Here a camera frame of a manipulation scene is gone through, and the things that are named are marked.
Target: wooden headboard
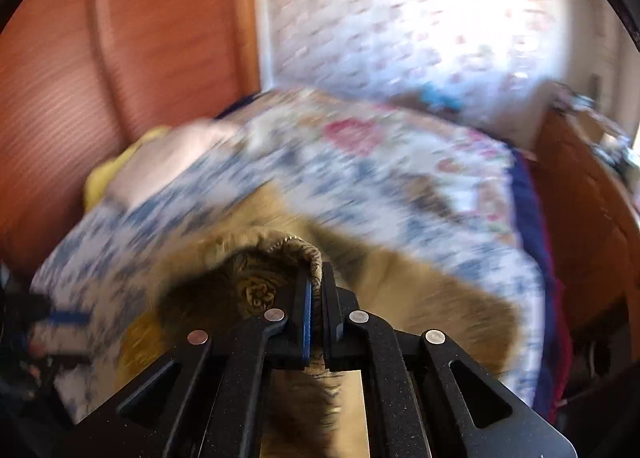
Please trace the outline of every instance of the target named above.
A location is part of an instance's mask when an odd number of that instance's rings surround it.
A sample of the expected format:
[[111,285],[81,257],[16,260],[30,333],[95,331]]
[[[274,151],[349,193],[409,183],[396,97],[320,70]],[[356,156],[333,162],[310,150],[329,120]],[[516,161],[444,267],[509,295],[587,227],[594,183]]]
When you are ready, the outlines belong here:
[[29,279],[92,168],[259,90],[254,0],[24,0],[0,34],[0,258]]

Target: metal pin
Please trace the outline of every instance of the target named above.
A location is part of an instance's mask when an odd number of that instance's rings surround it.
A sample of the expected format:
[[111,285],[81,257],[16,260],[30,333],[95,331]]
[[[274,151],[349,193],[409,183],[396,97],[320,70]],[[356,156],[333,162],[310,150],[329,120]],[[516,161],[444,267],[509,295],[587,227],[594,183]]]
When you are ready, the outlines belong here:
[[429,330],[424,334],[424,338],[427,339],[431,344],[442,344],[446,339],[444,333],[442,333],[440,330]]
[[204,330],[194,330],[189,335],[187,335],[187,340],[194,345],[204,344],[205,342],[207,342],[208,338],[209,336]]
[[349,319],[354,323],[362,324],[369,320],[369,314],[364,310],[354,310],[349,314]]
[[284,319],[284,312],[280,308],[270,308],[264,313],[267,321],[276,322]]

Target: wooden trim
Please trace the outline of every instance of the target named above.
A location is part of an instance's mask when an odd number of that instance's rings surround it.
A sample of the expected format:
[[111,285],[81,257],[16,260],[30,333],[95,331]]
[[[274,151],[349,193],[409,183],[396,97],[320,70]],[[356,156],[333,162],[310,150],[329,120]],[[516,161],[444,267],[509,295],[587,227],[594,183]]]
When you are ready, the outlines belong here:
[[234,0],[234,7],[239,76],[242,93],[247,96],[261,88],[255,0]]

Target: red rose print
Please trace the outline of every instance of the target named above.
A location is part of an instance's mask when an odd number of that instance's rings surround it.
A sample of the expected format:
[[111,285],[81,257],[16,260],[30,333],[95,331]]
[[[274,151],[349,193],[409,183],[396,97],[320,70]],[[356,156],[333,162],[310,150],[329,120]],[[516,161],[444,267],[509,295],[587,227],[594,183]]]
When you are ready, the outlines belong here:
[[338,148],[359,156],[370,155],[382,142],[382,131],[375,121],[357,118],[327,124],[324,136]]

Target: yellow pillow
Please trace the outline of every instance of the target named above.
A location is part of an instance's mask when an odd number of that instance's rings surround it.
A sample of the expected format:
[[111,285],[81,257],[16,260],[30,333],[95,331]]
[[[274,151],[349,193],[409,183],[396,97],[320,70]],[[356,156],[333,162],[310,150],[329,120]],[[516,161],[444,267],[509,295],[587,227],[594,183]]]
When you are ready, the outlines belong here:
[[100,203],[111,180],[115,178],[118,171],[122,169],[142,144],[165,136],[170,130],[169,126],[158,126],[147,131],[121,155],[116,158],[110,158],[92,170],[84,183],[84,212],[89,212]]

